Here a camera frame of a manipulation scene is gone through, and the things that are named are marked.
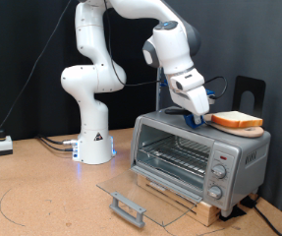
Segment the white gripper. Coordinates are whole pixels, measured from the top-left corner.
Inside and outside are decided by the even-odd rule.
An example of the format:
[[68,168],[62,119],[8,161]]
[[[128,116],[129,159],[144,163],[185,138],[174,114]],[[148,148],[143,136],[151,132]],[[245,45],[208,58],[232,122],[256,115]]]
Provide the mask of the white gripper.
[[173,102],[195,114],[196,124],[200,125],[202,117],[198,115],[209,111],[203,76],[192,68],[188,72],[168,75],[167,81]]

